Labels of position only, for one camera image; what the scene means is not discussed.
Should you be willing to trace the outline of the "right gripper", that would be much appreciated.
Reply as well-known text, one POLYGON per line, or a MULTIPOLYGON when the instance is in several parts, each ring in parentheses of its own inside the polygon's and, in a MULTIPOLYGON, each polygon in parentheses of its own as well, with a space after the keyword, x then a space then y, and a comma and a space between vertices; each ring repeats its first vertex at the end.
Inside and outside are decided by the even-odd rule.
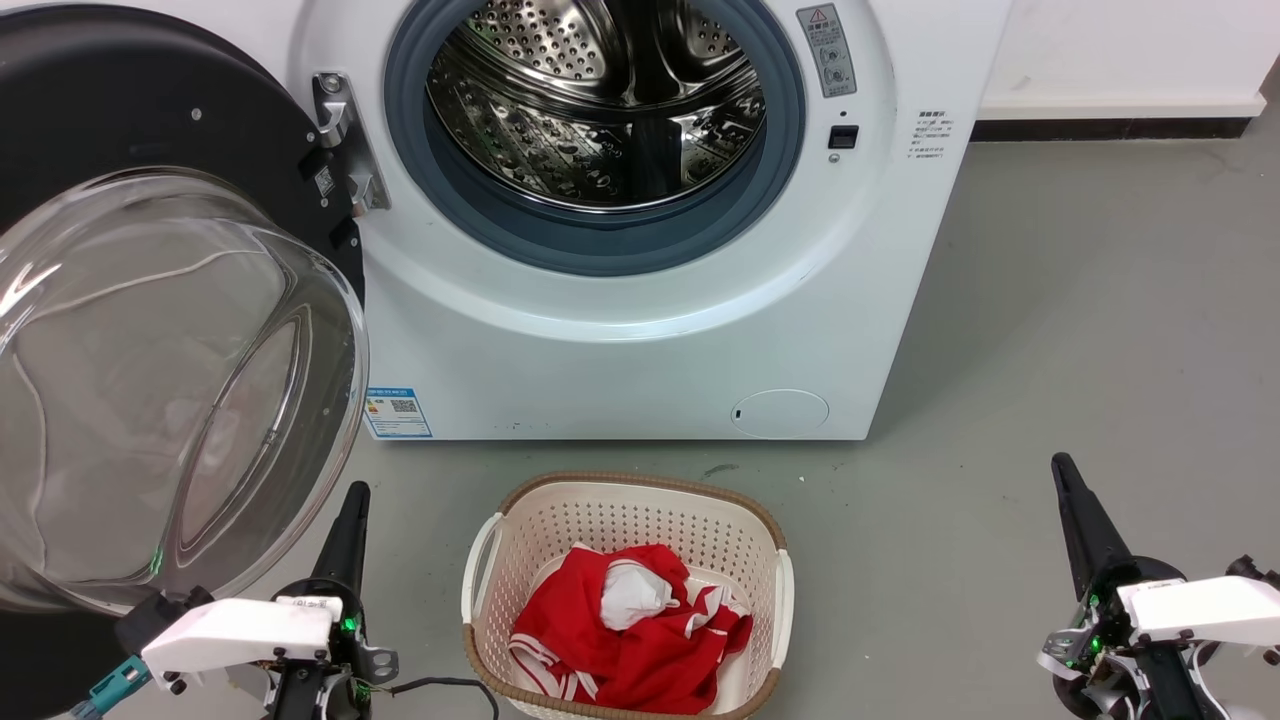
POLYGON ((1138 630, 1120 594, 1184 575, 1164 561, 1133 556, 1070 454, 1055 454, 1050 466, 1079 600, 1069 626, 1051 632, 1037 657, 1053 675, 1059 702, 1078 719, 1184 719, 1180 644, 1138 630))

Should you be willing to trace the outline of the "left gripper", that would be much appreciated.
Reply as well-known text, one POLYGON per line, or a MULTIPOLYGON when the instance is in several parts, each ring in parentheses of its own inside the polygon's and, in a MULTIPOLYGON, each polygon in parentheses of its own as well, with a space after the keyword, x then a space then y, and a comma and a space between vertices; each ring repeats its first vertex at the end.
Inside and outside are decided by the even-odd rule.
POLYGON ((324 652, 300 659, 282 652, 273 660, 275 719, 372 719, 374 691, 394 679, 394 650, 369 643, 362 603, 371 489, 364 480, 348 487, 314 565, 311 578, 288 584, 275 601, 339 601, 324 652))

